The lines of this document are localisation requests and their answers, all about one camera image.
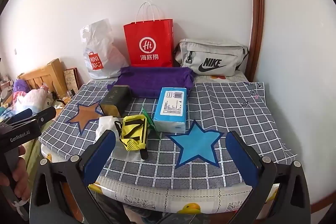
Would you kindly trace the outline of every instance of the purple plush toy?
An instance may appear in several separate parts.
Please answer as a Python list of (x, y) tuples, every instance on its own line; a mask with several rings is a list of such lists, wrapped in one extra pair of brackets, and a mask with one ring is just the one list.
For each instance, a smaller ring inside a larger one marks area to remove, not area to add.
[(28, 93), (30, 91), (30, 88), (24, 80), (19, 79), (16, 80), (14, 83), (14, 92), (17, 91), (24, 91), (25, 93)]

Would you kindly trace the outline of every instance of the blue box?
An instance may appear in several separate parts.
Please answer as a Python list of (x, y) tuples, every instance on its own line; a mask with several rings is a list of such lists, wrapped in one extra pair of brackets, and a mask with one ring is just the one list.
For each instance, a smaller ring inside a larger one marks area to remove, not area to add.
[(153, 122), (157, 131), (185, 133), (186, 88), (162, 88)]

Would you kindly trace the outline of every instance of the checkered tablecloth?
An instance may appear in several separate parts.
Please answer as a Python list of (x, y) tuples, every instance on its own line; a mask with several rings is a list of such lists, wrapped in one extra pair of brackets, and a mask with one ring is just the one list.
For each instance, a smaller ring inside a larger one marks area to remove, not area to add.
[[(61, 157), (81, 154), (95, 140), (98, 121), (90, 122), (80, 136), (78, 127), (65, 121), (77, 113), (77, 104), (90, 105), (107, 93), (111, 82), (92, 81), (81, 87), (60, 116), (41, 138), (41, 142)], [(141, 112), (142, 106), (154, 115), (156, 99), (134, 98), (124, 116)], [(295, 155), (278, 137), (275, 122), (266, 107), (263, 83), (196, 83), (188, 95), (187, 129), (196, 120), (205, 130), (223, 133), (235, 130), (259, 155), (274, 162), (290, 164)], [(215, 145), (220, 168), (196, 159), (175, 169), (177, 147), (165, 133), (148, 136), (148, 160), (125, 162), (109, 158), (101, 175), (123, 182), (174, 189), (209, 189), (242, 182), (225, 147), (225, 135)]]

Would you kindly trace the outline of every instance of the white bag handle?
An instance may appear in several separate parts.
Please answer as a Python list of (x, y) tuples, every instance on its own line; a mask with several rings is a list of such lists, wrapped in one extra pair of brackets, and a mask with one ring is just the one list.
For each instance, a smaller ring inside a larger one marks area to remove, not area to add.
[[(153, 8), (152, 8), (152, 5), (151, 5), (150, 2), (152, 2), (152, 1), (151, 1), (151, 0), (148, 0), (148, 1), (145, 1), (143, 4), (141, 4), (141, 6), (139, 7), (139, 10), (138, 10), (138, 12), (137, 12), (137, 14), (136, 14), (136, 17), (135, 17), (135, 24), (137, 23), (137, 17), (138, 17), (138, 14), (139, 14), (139, 12), (140, 12), (141, 7), (142, 7), (142, 22), (144, 22), (144, 20), (143, 20), (143, 10), (144, 10), (144, 7), (145, 7), (145, 4), (146, 4), (146, 3), (148, 3), (149, 6), (151, 7), (151, 9), (152, 9), (152, 14), (153, 14), (153, 21), (155, 21), (155, 19), (154, 19), (154, 11), (153, 11)], [(159, 9), (157, 8), (156, 5), (153, 5), (153, 6), (155, 6), (155, 8), (156, 8), (156, 10), (157, 10), (157, 13), (159, 14), (159, 20), (161, 20)]]

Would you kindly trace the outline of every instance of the finger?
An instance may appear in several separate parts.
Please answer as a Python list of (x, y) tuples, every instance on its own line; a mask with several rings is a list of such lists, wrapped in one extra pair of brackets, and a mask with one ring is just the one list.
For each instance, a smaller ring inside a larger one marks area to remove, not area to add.
[(30, 188), (29, 186), (26, 187), (26, 189), (23, 191), (21, 195), (22, 200), (28, 200), (30, 198)]
[(14, 189), (14, 193), (18, 198), (22, 196), (23, 192), (27, 188), (27, 185), (28, 185), (28, 173), (25, 171), (23, 176), (17, 182), (15, 189)]
[(23, 158), (19, 157), (19, 160), (16, 165), (16, 169), (12, 173), (13, 179), (18, 181), (26, 172), (26, 162)]
[(23, 145), (19, 146), (19, 156), (22, 156), (26, 153), (26, 149)]
[(9, 186), (9, 179), (1, 172), (0, 172), (0, 185)]

